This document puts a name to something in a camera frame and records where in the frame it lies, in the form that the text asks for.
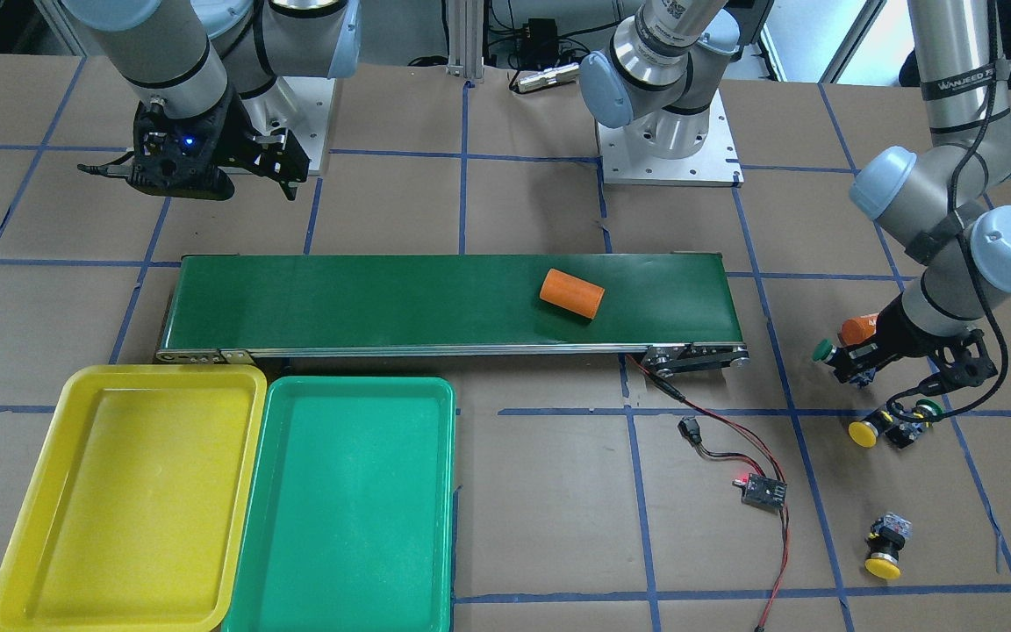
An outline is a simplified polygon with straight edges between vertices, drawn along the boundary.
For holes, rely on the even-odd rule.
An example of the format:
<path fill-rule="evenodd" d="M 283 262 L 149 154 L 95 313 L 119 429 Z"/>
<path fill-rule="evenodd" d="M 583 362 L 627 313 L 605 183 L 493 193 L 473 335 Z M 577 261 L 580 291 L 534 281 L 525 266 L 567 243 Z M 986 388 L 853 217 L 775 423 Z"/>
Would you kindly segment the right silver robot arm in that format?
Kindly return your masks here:
<path fill-rule="evenodd" d="M 312 158 L 286 80 L 350 77 L 361 51 L 357 1 L 68 1 L 68 15 L 135 92 L 132 145 L 92 176 L 145 195 L 225 201 L 236 169 L 289 200 Z"/>

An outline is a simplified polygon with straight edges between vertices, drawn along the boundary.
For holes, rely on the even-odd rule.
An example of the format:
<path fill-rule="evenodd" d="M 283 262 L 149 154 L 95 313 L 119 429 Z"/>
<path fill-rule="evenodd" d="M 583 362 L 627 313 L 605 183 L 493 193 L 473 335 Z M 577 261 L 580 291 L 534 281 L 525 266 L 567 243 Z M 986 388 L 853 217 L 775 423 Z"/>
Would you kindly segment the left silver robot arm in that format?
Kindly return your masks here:
<path fill-rule="evenodd" d="M 903 357 L 929 357 L 922 393 L 1008 375 L 995 309 L 1011 298 L 1011 205 L 980 197 L 1011 177 L 1011 63 L 993 1 L 911 1 L 931 147 L 889 147 L 855 176 L 850 199 L 923 267 L 878 314 L 865 341 L 814 351 L 839 383 L 868 384 Z M 702 119 L 739 28 L 721 1 L 647 1 L 579 65 L 579 87 L 611 129 Z"/>

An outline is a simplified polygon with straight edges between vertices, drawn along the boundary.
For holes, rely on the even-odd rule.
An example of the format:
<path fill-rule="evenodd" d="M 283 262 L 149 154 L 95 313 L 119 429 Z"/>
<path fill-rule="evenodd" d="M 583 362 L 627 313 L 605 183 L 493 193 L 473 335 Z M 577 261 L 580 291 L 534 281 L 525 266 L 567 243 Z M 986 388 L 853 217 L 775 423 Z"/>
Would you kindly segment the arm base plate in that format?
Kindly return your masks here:
<path fill-rule="evenodd" d="M 739 187 L 745 183 L 720 92 L 694 115 L 657 111 L 628 126 L 595 124 L 606 184 Z"/>
<path fill-rule="evenodd" d="M 321 176 L 339 87 L 340 81 L 329 77 L 281 76 L 261 95 L 241 102 L 257 131 L 292 131 L 309 157 L 309 175 Z"/>

